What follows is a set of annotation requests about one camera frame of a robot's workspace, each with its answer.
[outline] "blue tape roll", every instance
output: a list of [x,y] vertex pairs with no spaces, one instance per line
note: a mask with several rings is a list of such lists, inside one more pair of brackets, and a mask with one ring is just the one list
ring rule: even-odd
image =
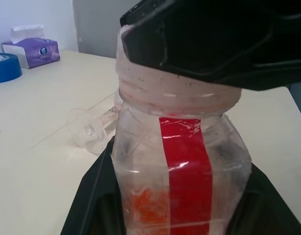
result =
[[0,82],[10,81],[21,75],[18,57],[13,54],[0,53]]

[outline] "white table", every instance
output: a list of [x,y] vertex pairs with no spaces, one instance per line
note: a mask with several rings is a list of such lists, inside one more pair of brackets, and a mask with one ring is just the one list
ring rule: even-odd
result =
[[[115,61],[71,51],[61,58],[0,84],[0,235],[60,234],[96,160],[71,140],[66,117],[112,107]],[[301,115],[287,89],[243,91],[228,115],[301,222]]]

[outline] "plastic bottle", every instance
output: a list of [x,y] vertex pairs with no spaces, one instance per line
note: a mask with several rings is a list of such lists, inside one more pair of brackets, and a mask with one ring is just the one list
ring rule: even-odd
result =
[[224,235],[251,173],[223,114],[241,90],[132,64],[120,40],[116,70],[112,159],[127,235]]

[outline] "purple tissue box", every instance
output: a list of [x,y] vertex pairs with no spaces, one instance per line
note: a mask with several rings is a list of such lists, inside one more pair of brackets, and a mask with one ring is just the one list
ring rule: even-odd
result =
[[58,43],[43,38],[26,38],[16,44],[2,43],[4,53],[17,55],[22,68],[30,69],[60,60]]

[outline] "red tape strip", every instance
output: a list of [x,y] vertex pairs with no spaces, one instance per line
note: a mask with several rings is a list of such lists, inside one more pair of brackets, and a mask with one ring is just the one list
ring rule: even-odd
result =
[[169,168],[170,235],[208,235],[212,170],[200,120],[160,118],[160,126]]

